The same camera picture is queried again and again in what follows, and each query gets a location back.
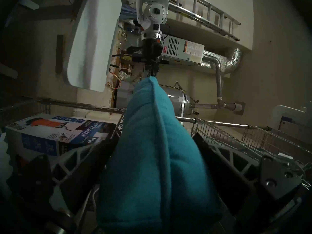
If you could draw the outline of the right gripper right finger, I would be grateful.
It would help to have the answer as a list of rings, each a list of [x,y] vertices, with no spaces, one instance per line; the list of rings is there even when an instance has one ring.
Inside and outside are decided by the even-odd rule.
[[[200,133],[193,140],[232,215],[277,216],[305,198],[299,192],[307,189],[306,174],[292,159],[237,141],[222,146]]]

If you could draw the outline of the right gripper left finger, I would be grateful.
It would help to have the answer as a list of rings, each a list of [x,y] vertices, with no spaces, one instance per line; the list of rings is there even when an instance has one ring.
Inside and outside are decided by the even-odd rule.
[[[27,206],[76,214],[99,178],[119,141],[118,136],[78,147],[56,159],[39,154],[32,160],[17,155],[7,184]]]

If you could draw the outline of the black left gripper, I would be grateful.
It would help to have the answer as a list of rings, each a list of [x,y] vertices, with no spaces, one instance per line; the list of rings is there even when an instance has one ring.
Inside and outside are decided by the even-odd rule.
[[[168,64],[169,61],[160,58],[163,52],[161,39],[144,39],[142,46],[130,46],[127,48],[127,54],[131,55],[132,61],[136,63],[144,63],[146,78],[154,76],[160,69],[160,64]]]

